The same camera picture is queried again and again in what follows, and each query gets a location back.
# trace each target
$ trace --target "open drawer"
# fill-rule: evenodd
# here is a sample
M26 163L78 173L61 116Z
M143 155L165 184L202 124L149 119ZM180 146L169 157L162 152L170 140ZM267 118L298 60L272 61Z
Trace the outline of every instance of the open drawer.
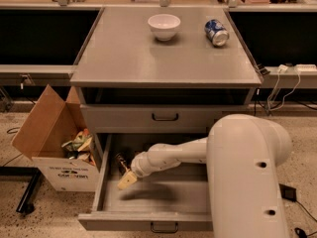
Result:
M103 164L90 214L79 214L87 230L173 233L212 230L206 166L182 164L154 173L119 190L121 178L114 156L146 151L156 143L181 144L204 134L102 134Z

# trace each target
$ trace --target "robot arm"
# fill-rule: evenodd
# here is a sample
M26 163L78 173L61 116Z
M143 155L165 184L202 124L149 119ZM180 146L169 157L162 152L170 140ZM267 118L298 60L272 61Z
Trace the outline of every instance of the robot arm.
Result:
M248 115L219 120L208 138L178 146L157 144L137 155L137 177L178 166L206 163L216 238L289 238L275 166L291 151L280 125Z

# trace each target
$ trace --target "soda can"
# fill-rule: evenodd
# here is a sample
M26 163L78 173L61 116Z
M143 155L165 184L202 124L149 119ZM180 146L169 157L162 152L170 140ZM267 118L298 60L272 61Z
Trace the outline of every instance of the soda can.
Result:
M213 46L224 46L229 39L229 33L218 20L210 20L205 25L205 32Z

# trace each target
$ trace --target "cardboard box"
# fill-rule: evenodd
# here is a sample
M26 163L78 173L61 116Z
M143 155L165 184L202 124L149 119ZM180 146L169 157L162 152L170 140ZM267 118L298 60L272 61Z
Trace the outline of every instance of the cardboard box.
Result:
M84 127L75 89L71 88L63 101L48 85L12 146L32 159L56 190L95 191L98 169L82 160L65 158L61 148Z

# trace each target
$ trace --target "speckled floor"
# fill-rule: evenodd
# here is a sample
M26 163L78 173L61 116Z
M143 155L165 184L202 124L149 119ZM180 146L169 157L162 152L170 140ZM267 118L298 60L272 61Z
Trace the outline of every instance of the speckled floor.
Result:
M289 112L276 112L266 117L289 132L293 140L293 152L286 163L277 168L280 183L297 188L298 200L317 217L317 111L304 108L289 108ZM22 125L28 113L13 108L9 113L0 113L0 165L19 155L10 142L14 135L7 130ZM8 166L32 167L33 163L21 156ZM79 213L89 212L93 193L56 192L44 179L35 197L35 211L23 216L16 212L20 198L26 188L26 180L0 177L0 236L6 237L213 237L212 232L177 232L173 235L159 235L152 232L97 232L86 231L78 222ZM295 227L307 234L317 231L317 223L297 204L285 201L290 237L295 238Z

